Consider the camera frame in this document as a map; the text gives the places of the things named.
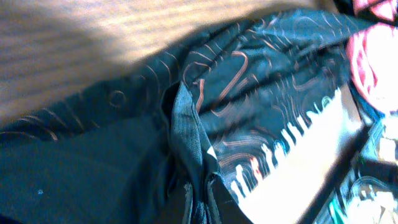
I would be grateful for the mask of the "black orange-patterned jersey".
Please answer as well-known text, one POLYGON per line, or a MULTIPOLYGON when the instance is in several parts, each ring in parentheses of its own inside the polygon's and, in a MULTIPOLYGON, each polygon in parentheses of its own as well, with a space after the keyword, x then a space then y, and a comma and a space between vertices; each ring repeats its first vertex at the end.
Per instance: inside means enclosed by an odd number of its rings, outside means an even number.
POLYGON ((295 223, 343 148, 346 42, 295 9, 212 27, 1 130, 2 223, 295 223))

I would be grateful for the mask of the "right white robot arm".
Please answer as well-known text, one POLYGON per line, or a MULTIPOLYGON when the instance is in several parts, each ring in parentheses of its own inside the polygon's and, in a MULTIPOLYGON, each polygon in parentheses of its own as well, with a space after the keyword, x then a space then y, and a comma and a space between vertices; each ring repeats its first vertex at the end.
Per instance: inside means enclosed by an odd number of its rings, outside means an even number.
POLYGON ((374 123, 313 224, 397 224, 397 118, 374 123))

